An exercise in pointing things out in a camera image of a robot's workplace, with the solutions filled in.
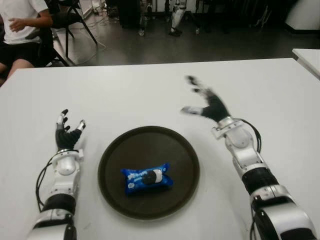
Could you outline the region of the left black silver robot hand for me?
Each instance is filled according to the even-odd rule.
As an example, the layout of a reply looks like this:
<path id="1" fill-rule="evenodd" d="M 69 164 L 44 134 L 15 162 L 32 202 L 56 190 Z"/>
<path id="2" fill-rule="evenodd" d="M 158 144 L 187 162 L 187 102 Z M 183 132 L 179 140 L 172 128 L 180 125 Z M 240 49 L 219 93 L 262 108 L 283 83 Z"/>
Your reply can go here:
<path id="1" fill-rule="evenodd" d="M 67 113 L 69 112 L 68 109 L 64 109 L 58 116 L 56 121 L 56 128 L 55 128 L 55 142 L 58 151 L 62 150 L 73 150 L 74 146 L 80 139 L 82 132 L 86 128 L 85 120 L 81 120 L 79 125 L 70 131 L 70 126 L 65 126 L 67 122 Z"/>

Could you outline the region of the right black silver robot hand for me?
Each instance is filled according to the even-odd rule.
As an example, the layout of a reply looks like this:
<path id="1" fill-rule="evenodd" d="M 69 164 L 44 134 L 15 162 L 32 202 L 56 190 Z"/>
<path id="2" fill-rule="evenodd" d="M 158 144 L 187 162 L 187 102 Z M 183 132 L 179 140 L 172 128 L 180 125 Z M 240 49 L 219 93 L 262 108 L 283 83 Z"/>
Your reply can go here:
<path id="1" fill-rule="evenodd" d="M 227 107 L 212 89 L 203 85 L 195 76 L 187 75 L 187 82 L 193 86 L 192 91 L 204 97 L 207 102 L 206 107 L 184 106 L 182 113 L 198 115 L 219 123 L 221 120 L 230 117 Z"/>

